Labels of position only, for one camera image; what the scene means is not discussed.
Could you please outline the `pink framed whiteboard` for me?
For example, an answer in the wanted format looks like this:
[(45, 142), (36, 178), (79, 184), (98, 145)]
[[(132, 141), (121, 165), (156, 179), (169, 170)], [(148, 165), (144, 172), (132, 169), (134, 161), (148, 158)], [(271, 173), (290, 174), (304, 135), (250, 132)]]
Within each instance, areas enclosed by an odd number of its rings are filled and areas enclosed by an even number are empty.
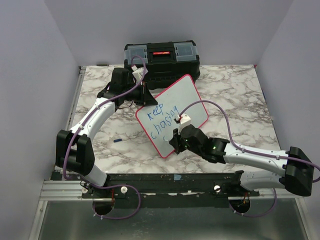
[(139, 108), (135, 117), (158, 154), (167, 158), (174, 148), (164, 140), (171, 140), (173, 130), (179, 127), (174, 118), (201, 97), (192, 77), (186, 74), (156, 95), (155, 99), (158, 105)]

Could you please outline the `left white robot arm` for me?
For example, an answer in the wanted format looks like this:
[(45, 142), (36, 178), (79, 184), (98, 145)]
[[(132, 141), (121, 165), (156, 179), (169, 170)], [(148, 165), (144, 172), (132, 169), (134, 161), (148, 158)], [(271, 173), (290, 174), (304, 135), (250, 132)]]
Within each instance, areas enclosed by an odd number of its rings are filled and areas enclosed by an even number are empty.
[(146, 67), (132, 66), (131, 69), (116, 67), (111, 80), (97, 94), (97, 98), (86, 115), (71, 129), (60, 130), (56, 136), (55, 165), (67, 172), (74, 172), (94, 185), (93, 191), (101, 198), (107, 197), (111, 185), (108, 175), (95, 164), (92, 141), (105, 121), (125, 102), (138, 106), (155, 106), (157, 101), (144, 81)]

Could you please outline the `blue marker cap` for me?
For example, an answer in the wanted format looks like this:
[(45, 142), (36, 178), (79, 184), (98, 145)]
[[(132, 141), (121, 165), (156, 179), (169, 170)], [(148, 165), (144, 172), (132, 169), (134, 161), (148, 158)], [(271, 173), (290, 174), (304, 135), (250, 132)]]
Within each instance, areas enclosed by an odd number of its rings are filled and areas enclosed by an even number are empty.
[(121, 138), (118, 138), (118, 139), (114, 139), (114, 140), (113, 140), (114, 143), (121, 142), (121, 141), (122, 141)]

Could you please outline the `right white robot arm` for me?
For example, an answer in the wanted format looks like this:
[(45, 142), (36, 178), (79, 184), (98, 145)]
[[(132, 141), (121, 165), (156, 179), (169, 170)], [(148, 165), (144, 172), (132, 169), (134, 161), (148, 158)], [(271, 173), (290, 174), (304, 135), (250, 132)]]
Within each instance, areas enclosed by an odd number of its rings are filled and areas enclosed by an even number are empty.
[(176, 154), (188, 150), (209, 163), (240, 164), (258, 168), (258, 172), (244, 172), (230, 183), (230, 191), (241, 196), (245, 192), (262, 188), (281, 188), (302, 197), (312, 194), (314, 167), (298, 147), (288, 151), (235, 147), (229, 140), (208, 137), (202, 130), (188, 125), (173, 130), (169, 144)]

